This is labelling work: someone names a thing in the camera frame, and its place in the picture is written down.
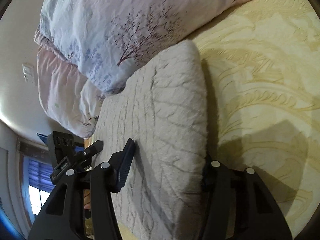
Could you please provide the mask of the beige cable-knit sweater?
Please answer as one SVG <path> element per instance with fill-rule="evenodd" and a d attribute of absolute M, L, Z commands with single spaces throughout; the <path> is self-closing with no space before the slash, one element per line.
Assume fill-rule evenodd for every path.
<path fill-rule="evenodd" d="M 124 188 L 112 200 L 118 222 L 138 239 L 196 239 L 207 142 L 207 90 L 189 40 L 161 51 L 108 96 L 94 138 L 96 163 L 137 142 Z"/>

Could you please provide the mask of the blue window curtain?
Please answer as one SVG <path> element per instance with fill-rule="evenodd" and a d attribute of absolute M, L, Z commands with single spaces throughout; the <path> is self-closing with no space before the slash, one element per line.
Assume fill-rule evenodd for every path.
<path fill-rule="evenodd" d="M 47 146 L 48 135 L 38 133 L 37 136 Z M 76 141 L 75 139 L 74 141 L 76 144 L 76 151 L 81 151 L 84 149 L 84 145 L 82 143 Z M 35 146 L 24 146 L 23 149 L 25 150 L 25 156 L 29 158 L 29 185 L 44 192 L 52 192 L 54 185 L 52 184 L 50 175 L 53 172 L 53 167 L 50 159 L 49 150 L 36 148 Z"/>

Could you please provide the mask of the pink pillow behind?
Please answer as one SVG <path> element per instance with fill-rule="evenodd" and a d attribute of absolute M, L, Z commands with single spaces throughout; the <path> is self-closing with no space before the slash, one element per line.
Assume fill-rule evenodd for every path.
<path fill-rule="evenodd" d="M 81 138 L 95 131 L 105 98 L 77 66 L 64 56 L 37 28 L 34 41 L 37 52 L 39 101 L 48 117 Z"/>

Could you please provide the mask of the yellow patterned bedsheet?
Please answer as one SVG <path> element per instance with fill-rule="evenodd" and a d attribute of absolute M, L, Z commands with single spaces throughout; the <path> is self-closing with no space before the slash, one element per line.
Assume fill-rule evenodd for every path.
<path fill-rule="evenodd" d="M 319 19 L 308 0 L 253 0 L 196 32 L 208 151 L 253 167 L 297 238 L 319 205 Z"/>

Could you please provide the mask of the floral pillow lavender print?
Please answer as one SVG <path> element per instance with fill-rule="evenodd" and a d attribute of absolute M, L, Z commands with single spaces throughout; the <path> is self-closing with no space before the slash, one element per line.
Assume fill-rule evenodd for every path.
<path fill-rule="evenodd" d="M 44 0 L 34 40 L 113 92 L 157 53 L 250 0 Z"/>

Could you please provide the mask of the white wall switch plate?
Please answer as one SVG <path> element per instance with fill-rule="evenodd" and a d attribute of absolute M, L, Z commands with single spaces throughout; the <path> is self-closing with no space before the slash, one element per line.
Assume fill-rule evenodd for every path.
<path fill-rule="evenodd" d="M 22 64 L 23 76 L 26 83 L 36 85 L 34 67 L 28 63 Z"/>

